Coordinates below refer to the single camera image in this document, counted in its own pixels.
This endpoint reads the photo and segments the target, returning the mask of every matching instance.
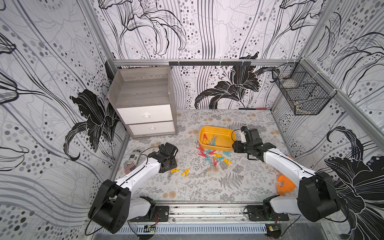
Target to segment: orange object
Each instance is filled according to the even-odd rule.
[[[279,195],[281,195],[283,193],[292,192],[296,188],[296,185],[289,178],[287,178],[284,175],[279,176],[277,181],[283,183],[283,185],[281,187],[280,187],[280,184],[276,184],[277,193]]]
[[[205,139],[213,139],[214,136],[217,136],[215,146],[204,144],[207,143]],[[233,132],[232,129],[229,128],[204,126],[200,129],[199,143],[201,147],[205,149],[230,152],[232,151],[232,144],[235,140],[236,134]]]

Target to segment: fern print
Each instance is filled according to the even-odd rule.
[[[225,177],[221,177],[219,179],[219,182],[220,182],[220,186],[224,187],[225,190],[226,190],[226,187],[233,190],[232,187],[239,188],[243,180],[244,180],[244,175],[229,173],[229,174],[226,174]]]

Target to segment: floral tablecloth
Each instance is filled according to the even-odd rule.
[[[181,170],[170,180],[168,172],[153,176],[135,196],[146,195],[154,200],[171,201],[260,202],[277,194],[277,177],[281,174],[266,163],[250,161],[246,154],[232,152],[231,157],[226,157],[232,164],[227,166],[220,161],[215,168],[206,163],[204,157],[197,155],[200,151],[196,145],[203,126],[257,128],[263,142],[270,142],[288,154],[270,111],[180,109],[177,110],[176,136],[143,137],[129,141],[116,178],[125,175],[127,160],[133,150],[145,150],[169,142],[179,149],[176,161]],[[188,168],[185,178],[181,174]]]

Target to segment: white robot arm segment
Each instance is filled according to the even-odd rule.
[[[264,161],[279,170],[279,172],[289,178],[297,187],[301,179],[315,175],[314,170],[308,169],[297,162],[293,162],[293,159],[290,161],[287,158],[289,157],[277,148],[271,148],[264,152]]]

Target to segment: metal rail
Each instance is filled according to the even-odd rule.
[[[116,66],[280,66],[295,59],[115,59]]]

